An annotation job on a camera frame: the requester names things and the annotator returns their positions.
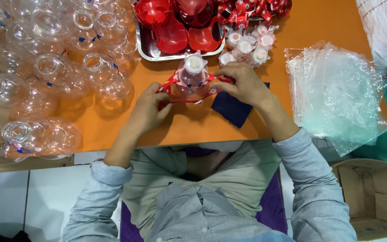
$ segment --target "person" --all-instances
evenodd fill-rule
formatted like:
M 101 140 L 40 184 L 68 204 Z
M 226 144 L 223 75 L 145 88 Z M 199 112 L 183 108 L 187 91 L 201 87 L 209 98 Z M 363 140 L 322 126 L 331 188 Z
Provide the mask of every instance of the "person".
M 215 75 L 235 78 L 235 85 L 214 82 L 211 87 L 257 109 L 273 139 L 245 141 L 235 152 L 204 158 L 207 162 L 168 147 L 135 149 L 138 139 L 157 127 L 172 107 L 158 111 L 158 102 L 169 96 L 155 93 L 161 85 L 152 83 L 104 159 L 91 165 L 63 241 L 118 241 L 110 217 L 121 194 L 131 222 L 147 242 L 357 241 L 342 189 L 307 131 L 292 121 L 252 67 L 228 63 Z M 280 162 L 294 182 L 293 239 L 255 220 Z M 184 173 L 202 180 L 180 178 Z

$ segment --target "clear plastic bag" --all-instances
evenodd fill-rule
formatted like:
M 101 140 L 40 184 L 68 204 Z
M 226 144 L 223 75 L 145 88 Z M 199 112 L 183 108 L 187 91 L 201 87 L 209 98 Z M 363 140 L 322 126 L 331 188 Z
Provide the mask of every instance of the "clear plastic bag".
M 294 122 L 327 138 L 340 156 L 387 131 L 387 78 L 363 55 L 320 41 L 286 49 Z

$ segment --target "shirt cuff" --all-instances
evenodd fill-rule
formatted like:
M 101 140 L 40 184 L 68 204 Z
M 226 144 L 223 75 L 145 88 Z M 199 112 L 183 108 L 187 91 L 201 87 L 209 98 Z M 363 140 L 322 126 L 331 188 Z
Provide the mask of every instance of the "shirt cuff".
M 311 137 L 308 134 L 305 128 L 301 128 L 295 135 L 292 137 L 282 140 L 275 143 L 273 141 L 273 146 L 276 149 L 277 154 L 282 156 L 292 156 L 293 154 L 298 153 L 301 149 L 309 146 L 312 143 Z
M 92 177 L 97 181 L 110 185 L 121 186 L 132 179 L 132 166 L 127 169 L 120 166 L 109 166 L 102 161 L 95 161 L 91 165 Z

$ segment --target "hand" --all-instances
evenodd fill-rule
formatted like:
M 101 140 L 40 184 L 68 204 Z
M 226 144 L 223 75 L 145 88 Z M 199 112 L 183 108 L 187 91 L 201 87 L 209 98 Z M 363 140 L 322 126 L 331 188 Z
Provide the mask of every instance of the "hand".
M 252 105 L 255 108 L 264 106 L 274 95 L 259 79 L 253 68 L 245 63 L 230 62 L 226 67 L 214 73 L 215 76 L 229 76 L 235 78 L 235 85 L 225 82 L 214 82 L 212 88 L 225 91 L 241 102 Z
M 158 103 L 164 100 L 170 100 L 166 93 L 156 93 L 162 85 L 153 82 L 140 95 L 135 104 L 134 110 L 128 119 L 125 127 L 129 130 L 136 131 L 141 136 L 144 133 L 156 128 L 164 118 L 169 114 L 172 103 L 158 111 Z

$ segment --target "stainless steel tray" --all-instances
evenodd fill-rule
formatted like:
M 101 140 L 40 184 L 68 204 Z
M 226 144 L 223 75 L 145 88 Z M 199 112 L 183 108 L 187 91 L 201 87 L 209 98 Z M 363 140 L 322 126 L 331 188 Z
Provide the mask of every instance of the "stainless steel tray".
M 142 24 L 138 23 L 137 16 L 135 18 L 135 32 L 137 34 L 137 49 L 140 53 L 141 57 L 153 62 L 166 61 L 166 60 L 176 60 L 176 59 L 184 59 L 185 52 L 187 53 L 195 53 L 196 51 L 191 49 L 190 46 L 180 51 L 178 54 L 167 54 L 165 52 L 161 52 L 158 47 L 156 47 L 155 43 L 152 39 L 151 30 L 144 27 Z M 219 24 L 219 37 L 223 36 L 223 26 Z M 222 52 L 225 47 L 225 39 L 223 39 L 221 45 L 213 52 L 207 52 L 202 54 L 202 56 L 214 56 Z

